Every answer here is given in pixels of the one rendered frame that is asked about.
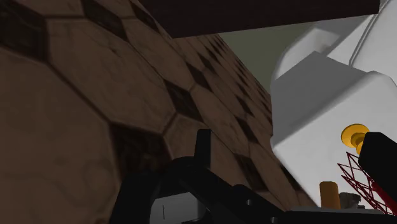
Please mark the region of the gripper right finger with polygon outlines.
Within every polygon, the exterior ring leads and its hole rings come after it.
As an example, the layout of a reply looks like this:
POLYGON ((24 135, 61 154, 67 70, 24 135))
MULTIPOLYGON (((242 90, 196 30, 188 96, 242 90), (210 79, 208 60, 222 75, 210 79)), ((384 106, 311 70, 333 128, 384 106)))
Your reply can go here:
POLYGON ((397 143, 381 132, 367 132, 359 165, 397 202, 397 143))

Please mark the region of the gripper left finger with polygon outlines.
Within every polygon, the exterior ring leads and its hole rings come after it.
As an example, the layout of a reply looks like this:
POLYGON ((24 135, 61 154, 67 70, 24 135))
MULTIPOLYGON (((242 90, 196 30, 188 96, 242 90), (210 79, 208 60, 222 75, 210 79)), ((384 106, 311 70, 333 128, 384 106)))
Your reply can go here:
POLYGON ((128 175, 109 224, 283 224, 281 209, 210 170, 211 136, 198 130, 194 155, 174 159, 163 172, 128 175))

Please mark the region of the yellow round-headed object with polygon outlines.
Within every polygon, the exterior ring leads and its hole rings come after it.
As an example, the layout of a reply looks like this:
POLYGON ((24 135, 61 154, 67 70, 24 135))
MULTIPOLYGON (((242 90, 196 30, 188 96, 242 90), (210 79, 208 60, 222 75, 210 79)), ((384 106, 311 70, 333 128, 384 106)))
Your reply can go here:
POLYGON ((369 129, 360 123, 354 123, 347 126, 341 133, 342 142, 349 148, 355 148, 356 153, 360 155, 363 141, 369 129))

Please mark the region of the grey lumpy object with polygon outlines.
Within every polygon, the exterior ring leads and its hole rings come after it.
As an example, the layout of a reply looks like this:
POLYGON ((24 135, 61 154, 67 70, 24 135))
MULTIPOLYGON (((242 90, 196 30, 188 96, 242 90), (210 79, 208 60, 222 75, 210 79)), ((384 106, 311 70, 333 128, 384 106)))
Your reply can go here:
POLYGON ((342 209, 364 209, 364 205, 360 205, 361 196, 355 193, 341 192, 339 193, 340 207, 342 209))

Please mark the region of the orange cylinder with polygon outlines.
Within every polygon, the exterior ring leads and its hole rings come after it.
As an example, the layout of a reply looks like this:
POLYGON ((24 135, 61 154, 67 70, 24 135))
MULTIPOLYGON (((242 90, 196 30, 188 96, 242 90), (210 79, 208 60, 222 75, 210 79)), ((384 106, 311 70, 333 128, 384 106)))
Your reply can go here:
POLYGON ((338 185, 332 181, 322 181, 319 184, 321 207, 329 209, 340 209, 340 197, 338 185))

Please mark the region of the white toilet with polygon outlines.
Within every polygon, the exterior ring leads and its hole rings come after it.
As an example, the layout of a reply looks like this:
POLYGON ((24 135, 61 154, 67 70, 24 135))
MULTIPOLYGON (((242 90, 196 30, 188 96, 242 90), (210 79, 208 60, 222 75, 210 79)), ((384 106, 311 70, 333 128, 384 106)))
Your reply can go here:
POLYGON ((285 168, 316 204, 323 181, 350 192, 342 131, 360 123, 397 141, 397 0, 313 24, 283 53, 270 95, 270 142, 285 168))

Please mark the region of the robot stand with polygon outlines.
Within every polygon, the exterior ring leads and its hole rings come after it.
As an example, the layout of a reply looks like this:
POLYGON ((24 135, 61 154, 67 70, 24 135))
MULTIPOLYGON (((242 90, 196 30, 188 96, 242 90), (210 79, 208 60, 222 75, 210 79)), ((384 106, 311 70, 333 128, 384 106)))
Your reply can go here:
POLYGON ((172 38, 357 17, 380 0, 139 0, 172 38))

